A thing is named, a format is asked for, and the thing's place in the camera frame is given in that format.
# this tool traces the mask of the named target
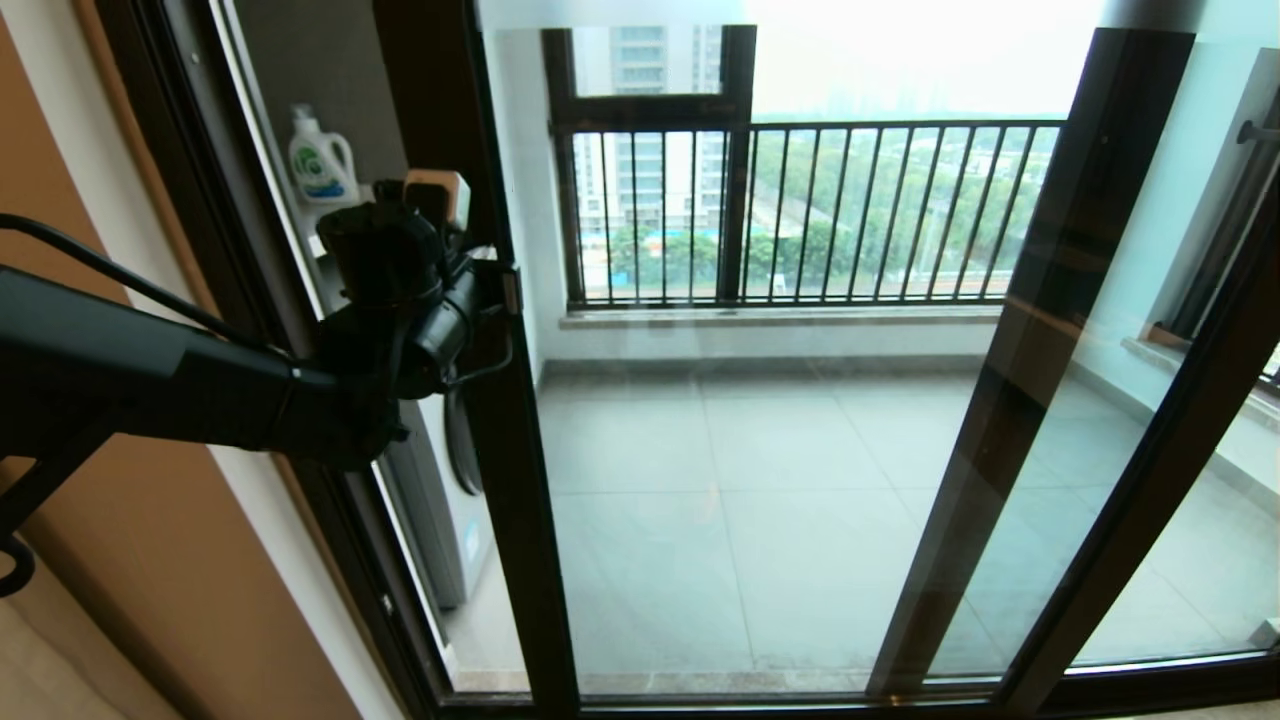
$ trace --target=metal railing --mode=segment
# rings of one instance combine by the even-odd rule
[[[996,302],[1062,124],[566,131],[570,305]]]

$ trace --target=orange wall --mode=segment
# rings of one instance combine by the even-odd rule
[[[102,251],[3,18],[0,97],[0,209]],[[0,263],[128,302],[15,233]],[[0,483],[24,466],[0,465]],[[206,447],[118,436],[23,533],[186,717],[358,717]]]

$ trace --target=white plastic bottle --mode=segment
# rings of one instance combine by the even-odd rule
[[[289,168],[302,197],[319,205],[360,202],[355,159],[347,138],[335,132],[320,132],[310,105],[293,105],[293,131]]]

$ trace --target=metal rod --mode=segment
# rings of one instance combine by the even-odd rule
[[[778,272],[778,233],[782,231],[782,191],[787,186],[787,154],[791,150],[791,131],[782,133],[782,169],[778,172],[778,210],[773,218],[773,258],[769,260],[769,299],[773,297],[773,275]]]
[[[809,213],[813,210],[813,178],[818,174],[818,147],[822,146],[822,131],[813,136],[813,163],[809,164],[809,201],[804,206],[804,229],[800,231],[800,266],[796,268],[796,295],[800,300],[800,286],[804,283],[804,254],[809,245]]]
[[[662,215],[662,299],[667,300],[667,133],[662,133],[662,199],[659,201],[659,214]]]
[[[1005,149],[1005,131],[1007,127],[1000,128],[1000,135],[996,137],[996,151],[991,155],[991,167],[987,168],[987,181],[982,183],[982,196],[978,199],[978,214],[973,219],[973,228],[969,231],[969,243],[964,249],[964,263],[960,264],[960,274],[956,277],[956,287],[951,291],[951,297],[960,297],[960,284],[964,283],[964,275],[969,270],[969,259],[973,256],[973,246],[978,240],[978,228],[982,227],[982,217],[987,213],[987,196],[991,193],[991,181],[996,177],[996,165],[1000,164],[1000,152]]]
[[[568,140],[568,177],[572,178],[573,193],[577,195],[577,152],[575,151],[575,137]],[[582,141],[584,150],[586,141]],[[582,211],[579,208],[580,199],[573,197],[573,233],[577,236],[577,287],[582,292],[582,297],[586,297],[586,270],[582,268],[585,264],[585,258],[582,258]]]
[[[982,279],[982,290],[978,291],[978,297],[984,297],[987,295],[987,286],[991,284],[991,273],[996,269],[996,260],[1000,258],[1000,247],[1005,243],[1005,232],[1009,231],[1009,218],[1014,214],[1014,202],[1018,201],[1018,188],[1023,184],[1023,172],[1027,169],[1027,158],[1032,154],[1032,142],[1036,141],[1037,128],[1028,129],[1027,135],[1027,147],[1023,147],[1023,159],[1018,161],[1018,174],[1014,176],[1014,188],[1009,192],[1009,205],[1005,206],[1005,217],[1000,220],[1000,232],[996,234],[996,247],[991,251],[991,259],[987,260],[987,275]]]
[[[897,188],[893,190],[893,209],[888,214],[888,229],[884,232],[884,251],[881,252],[881,266],[876,273],[876,291],[879,297],[881,283],[884,282],[884,268],[888,266],[888,251],[893,246],[893,225],[897,223],[897,204],[902,200],[902,184],[906,182],[906,161],[911,158],[911,140],[915,138],[915,128],[906,131],[906,145],[902,146],[902,163],[897,168]]]
[[[631,261],[635,264],[636,300],[640,300],[640,209],[636,197],[636,133],[631,133]]]
[[[906,256],[906,273],[902,275],[902,287],[897,291],[899,300],[906,297],[906,286],[911,282],[911,268],[915,265],[915,251],[920,246],[920,229],[924,227],[924,213],[929,208],[929,195],[933,193],[933,173],[938,169],[938,156],[942,155],[942,136],[945,128],[938,128],[938,141],[933,145],[933,159],[929,160],[929,178],[924,181],[924,196],[920,197],[920,213],[915,218],[915,236],[911,238],[911,252]]]
[[[969,128],[969,137],[964,143],[964,155],[960,158],[960,172],[956,173],[956,184],[951,188],[951,205],[947,208],[947,219],[942,223],[942,237],[938,240],[938,254],[933,258],[933,273],[929,274],[929,290],[925,297],[933,300],[933,288],[938,283],[938,269],[942,268],[942,251],[947,249],[947,240],[951,234],[951,220],[955,219],[956,205],[960,202],[960,186],[964,184],[964,173],[969,168],[969,151],[973,150],[973,138],[978,135],[977,128]]]
[[[689,299],[694,299],[694,209],[698,208],[698,195],[694,181],[698,178],[698,133],[692,133],[694,145],[689,154]]]
[[[751,167],[749,169],[749,173],[750,173],[750,177],[751,177],[751,181],[750,181],[749,184],[751,187],[746,191],[746,220],[742,223],[745,225],[745,228],[742,229],[742,234],[746,236],[746,242],[744,243],[745,247],[742,249],[742,291],[739,293],[740,296],[745,296],[746,295],[746,282],[748,282],[746,278],[751,274],[750,273],[750,269],[751,269],[751,209],[755,205],[755,172],[756,172],[755,155],[760,150],[760,133],[759,132],[754,132],[751,135],[753,135],[753,137],[751,137],[751,163],[750,163]]]
[[[876,131],[876,147],[872,149],[872,169],[867,174],[867,193],[863,196],[863,217],[858,223],[858,242],[854,245],[854,266],[849,270],[849,290],[845,291],[845,300],[854,296],[854,279],[858,278],[858,263],[863,254],[863,234],[867,232],[867,215],[872,209],[872,188],[876,187],[876,165],[879,164],[879,142],[883,136],[883,129]]]
[[[719,197],[719,232],[716,238],[716,273],[719,274],[719,265],[724,259],[724,236],[728,227],[728,131],[721,133],[721,197]]]
[[[604,133],[600,133],[600,190],[604,199],[604,279],[609,283],[609,301],[613,301],[613,246],[609,243],[609,167],[604,161]]]
[[[831,259],[836,255],[836,228],[840,227],[840,201],[845,196],[845,169],[849,167],[849,141],[854,131],[845,131],[845,151],[840,156],[840,179],[836,181],[836,205],[831,209],[831,240],[827,241],[827,269],[822,274],[822,297],[827,297],[827,283],[831,281]]]

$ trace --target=black cable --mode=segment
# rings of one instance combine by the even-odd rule
[[[247,334],[241,333],[236,328],[224,323],[223,320],[210,315],[209,313],[196,307],[195,305],[187,302],[186,300],[173,295],[172,292],[152,284],[150,281],[142,278],[141,275],[133,274],[131,270],[116,265],[111,260],[102,258],[97,252],[93,252],[88,247],[81,245],[76,238],[69,234],[51,228],[38,220],[32,220],[31,218],[23,218],[22,215],[12,215],[9,213],[0,213],[0,229],[18,231],[20,233],[28,234],[45,245],[70,256],[72,259],[79,261],[83,265],[90,266],[93,270],[111,278],[113,281],[131,287],[142,295],[155,300],[160,305],[178,313],[179,315],[200,323],[211,332],[223,336],[224,338],[246,347],[252,347],[257,350],[275,351],[268,343],[252,338]]]

